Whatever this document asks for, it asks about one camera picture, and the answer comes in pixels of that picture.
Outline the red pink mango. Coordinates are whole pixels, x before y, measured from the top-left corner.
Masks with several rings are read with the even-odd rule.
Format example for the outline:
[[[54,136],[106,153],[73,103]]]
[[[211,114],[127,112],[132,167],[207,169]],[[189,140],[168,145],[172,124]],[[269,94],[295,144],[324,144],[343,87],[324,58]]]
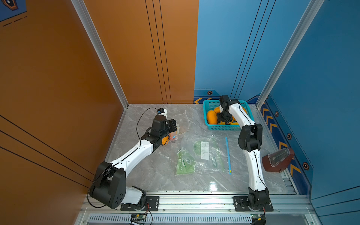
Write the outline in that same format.
[[[186,128],[178,126],[177,130],[173,133],[173,135],[174,136],[183,135],[186,133],[186,131],[187,131]]]

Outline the clear zip-top bag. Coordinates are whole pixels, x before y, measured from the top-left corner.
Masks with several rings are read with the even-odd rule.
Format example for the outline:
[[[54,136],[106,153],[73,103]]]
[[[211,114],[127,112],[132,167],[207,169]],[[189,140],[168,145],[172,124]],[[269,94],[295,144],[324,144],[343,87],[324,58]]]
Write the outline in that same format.
[[[186,128],[187,131],[189,130],[190,120],[189,120],[189,117],[187,115],[187,110],[185,110],[183,113],[175,115],[173,117],[173,119],[176,121],[176,127],[180,126],[180,127]],[[174,136],[173,133],[174,132],[169,134],[171,136],[171,140],[169,141],[169,143],[178,140],[180,137],[183,137],[183,135],[184,135],[183,134],[183,135]]]

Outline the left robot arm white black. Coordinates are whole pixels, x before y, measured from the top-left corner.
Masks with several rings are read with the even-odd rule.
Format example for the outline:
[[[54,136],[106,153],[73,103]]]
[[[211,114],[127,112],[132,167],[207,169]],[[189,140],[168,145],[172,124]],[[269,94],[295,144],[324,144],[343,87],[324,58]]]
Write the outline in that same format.
[[[147,156],[163,145],[177,131],[176,120],[165,113],[154,117],[152,126],[139,138],[139,142],[124,155],[112,162],[102,162],[95,173],[87,197],[92,197],[111,209],[120,205],[141,210],[146,205],[146,191],[127,185],[127,176]]]

